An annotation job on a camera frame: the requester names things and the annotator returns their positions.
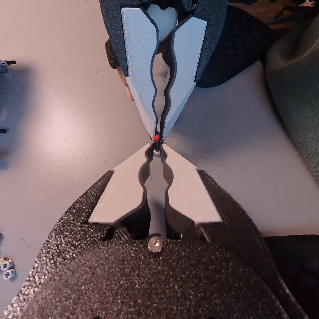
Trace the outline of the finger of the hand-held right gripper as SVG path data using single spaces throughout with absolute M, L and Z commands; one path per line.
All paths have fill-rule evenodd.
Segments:
M 121 9 L 128 76 L 126 81 L 150 137 L 154 137 L 157 115 L 154 99 L 157 93 L 152 70 L 159 45 L 159 30 L 143 8 Z
M 187 18 L 172 33 L 170 70 L 164 91 L 161 138 L 166 138 L 195 87 L 195 75 L 206 31 L 206 21 Z

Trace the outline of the white lego monster truck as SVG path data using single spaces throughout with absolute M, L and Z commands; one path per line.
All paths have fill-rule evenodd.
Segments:
M 0 60 L 0 73 L 8 73 L 8 67 L 16 64 L 14 60 Z

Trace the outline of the black wrist rest pad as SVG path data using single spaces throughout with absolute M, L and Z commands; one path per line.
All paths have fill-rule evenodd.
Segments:
M 264 237 L 277 269 L 309 318 L 319 318 L 319 236 Z
M 219 86 L 260 60 L 265 62 L 272 31 L 246 11 L 228 6 L 224 28 L 197 87 Z

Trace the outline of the person's right hand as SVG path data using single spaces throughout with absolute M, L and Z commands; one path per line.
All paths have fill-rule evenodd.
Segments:
M 127 79 L 126 79 L 125 75 L 123 74 L 123 71 L 122 71 L 121 67 L 120 67 L 120 66 L 117 66 L 116 69 L 117 69 L 117 71 L 118 71 L 118 74 L 119 74 L 119 76 L 120 76 L 120 78 L 121 78 L 121 80 L 122 80 L 124 86 L 125 86 L 126 94 L 127 94 L 128 98 L 129 98 L 129 100 L 130 100 L 130 101 L 134 101 L 132 92 L 131 92 L 131 90 L 130 90 L 130 88 L 129 88 Z

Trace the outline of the black lego connector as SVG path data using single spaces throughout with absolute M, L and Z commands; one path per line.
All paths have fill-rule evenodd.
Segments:
M 156 133 L 155 133 L 155 135 L 156 134 L 158 134 L 159 136 L 160 136 L 160 142 L 159 143 L 154 143 L 154 137 L 152 138 L 151 136 L 150 136 L 150 139 L 151 139 L 151 144 L 152 144 L 152 146 L 153 147 L 161 147 L 161 145 L 162 145 L 162 143 L 164 142 L 164 140 L 163 139 L 161 139 L 161 134 L 158 132 L 158 131 L 156 131 Z

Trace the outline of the cluster of small lego pieces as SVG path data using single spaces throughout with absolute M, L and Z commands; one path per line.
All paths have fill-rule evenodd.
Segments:
M 8 257 L 2 257 L 0 259 L 0 270 L 3 272 L 3 279 L 10 280 L 15 277 L 16 270 L 14 267 L 14 262 Z

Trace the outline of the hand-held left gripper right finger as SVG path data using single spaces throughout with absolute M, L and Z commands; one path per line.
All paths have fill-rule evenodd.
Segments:
M 166 144 L 161 145 L 161 161 L 168 183 L 164 210 L 167 236 L 223 222 L 195 165 Z

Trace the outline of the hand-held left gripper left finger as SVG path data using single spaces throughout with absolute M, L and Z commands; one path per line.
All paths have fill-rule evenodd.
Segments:
M 146 144 L 113 170 L 89 223 L 115 225 L 142 207 L 152 159 L 153 145 Z

